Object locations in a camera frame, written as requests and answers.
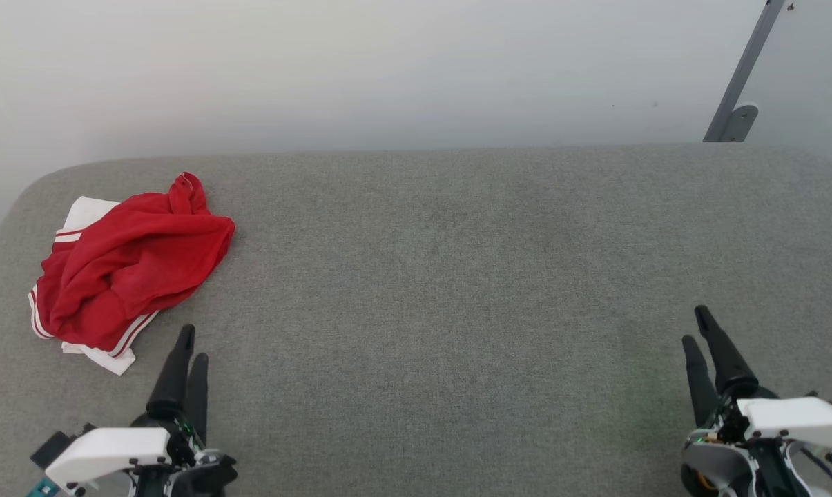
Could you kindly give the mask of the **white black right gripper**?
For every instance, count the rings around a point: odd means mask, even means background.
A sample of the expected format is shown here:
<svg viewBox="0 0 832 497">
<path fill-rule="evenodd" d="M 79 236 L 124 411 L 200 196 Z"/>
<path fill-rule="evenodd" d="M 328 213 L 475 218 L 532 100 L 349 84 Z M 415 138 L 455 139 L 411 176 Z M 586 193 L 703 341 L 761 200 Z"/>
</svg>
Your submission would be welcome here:
<svg viewBox="0 0 832 497">
<path fill-rule="evenodd" d="M 769 392 L 745 398 L 757 393 L 759 380 L 709 308 L 699 305 L 694 312 L 715 381 L 694 337 L 681 337 L 696 424 L 681 451 L 685 491 L 691 496 L 829 495 L 802 477 L 793 459 L 806 456 L 832 480 L 832 403 L 816 396 L 772 398 Z"/>
</svg>

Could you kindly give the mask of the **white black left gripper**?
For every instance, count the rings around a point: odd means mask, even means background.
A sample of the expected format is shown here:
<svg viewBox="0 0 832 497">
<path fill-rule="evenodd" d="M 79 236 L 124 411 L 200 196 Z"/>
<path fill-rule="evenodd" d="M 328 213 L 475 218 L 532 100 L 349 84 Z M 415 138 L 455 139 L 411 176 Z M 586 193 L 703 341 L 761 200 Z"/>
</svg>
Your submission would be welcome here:
<svg viewBox="0 0 832 497">
<path fill-rule="evenodd" d="M 209 356 L 198 353 L 191 365 L 194 345 L 195 327 L 185 324 L 164 361 L 146 413 L 130 427 L 88 422 L 81 434 L 56 431 L 38 447 L 30 459 L 44 476 L 30 494 L 85 496 L 101 481 L 118 478 L 128 496 L 225 496 L 227 485 L 238 478 L 237 462 L 205 446 Z"/>
</svg>

